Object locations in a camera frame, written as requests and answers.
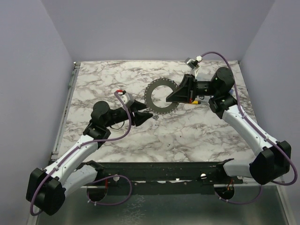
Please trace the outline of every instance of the wall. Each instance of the wall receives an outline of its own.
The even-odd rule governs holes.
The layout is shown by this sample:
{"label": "wall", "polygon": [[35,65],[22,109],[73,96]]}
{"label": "wall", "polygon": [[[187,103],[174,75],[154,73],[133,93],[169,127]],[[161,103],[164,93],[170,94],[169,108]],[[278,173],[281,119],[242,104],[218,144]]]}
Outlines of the wall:
{"label": "wall", "polygon": [[74,67],[39,0],[0,7],[0,224],[25,224],[29,174],[46,165]]}
{"label": "wall", "polygon": [[42,2],[74,61],[241,60],[274,0]]}
{"label": "wall", "polygon": [[[300,171],[300,1],[276,0],[241,61],[241,70],[259,124],[292,146]],[[293,173],[285,176],[293,179]],[[300,224],[300,181],[287,187]]]}

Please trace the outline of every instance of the marble surface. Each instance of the marble surface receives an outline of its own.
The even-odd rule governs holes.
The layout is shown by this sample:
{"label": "marble surface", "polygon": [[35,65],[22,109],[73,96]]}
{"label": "marble surface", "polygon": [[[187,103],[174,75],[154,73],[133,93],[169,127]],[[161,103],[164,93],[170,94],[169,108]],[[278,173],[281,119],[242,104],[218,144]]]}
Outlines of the marble surface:
{"label": "marble surface", "polygon": [[[251,102],[237,61],[230,62],[236,79],[242,106],[255,120]],[[210,80],[225,64],[203,61],[203,80]],[[123,89],[144,102],[146,86],[155,79],[167,77],[179,84],[189,67],[172,61],[95,61],[81,63],[71,107],[67,116],[59,156],[78,140],[90,120],[93,105],[104,100],[112,109],[120,107],[113,92]],[[121,136],[111,130],[110,138]],[[182,162],[221,161],[228,158],[254,158],[249,146],[228,124],[220,120],[208,105],[179,104],[177,111],[149,119],[139,127],[132,127],[127,137],[106,142],[86,161],[98,162]]]}

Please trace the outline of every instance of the gray ring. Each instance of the gray ring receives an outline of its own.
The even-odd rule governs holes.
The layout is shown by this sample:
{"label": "gray ring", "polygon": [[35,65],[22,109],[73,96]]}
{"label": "gray ring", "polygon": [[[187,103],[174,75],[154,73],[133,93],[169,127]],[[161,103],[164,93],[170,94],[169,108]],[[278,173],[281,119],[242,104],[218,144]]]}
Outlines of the gray ring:
{"label": "gray ring", "polygon": [[145,104],[146,106],[154,113],[157,114],[167,114],[172,111],[174,111],[179,103],[172,102],[169,106],[160,108],[156,105],[154,105],[152,101],[152,93],[155,88],[158,86],[168,86],[169,88],[172,89],[172,91],[175,91],[178,87],[178,85],[173,81],[168,78],[159,78],[154,81],[152,81],[148,86],[146,87],[145,94],[144,94],[144,99],[145,99]]}

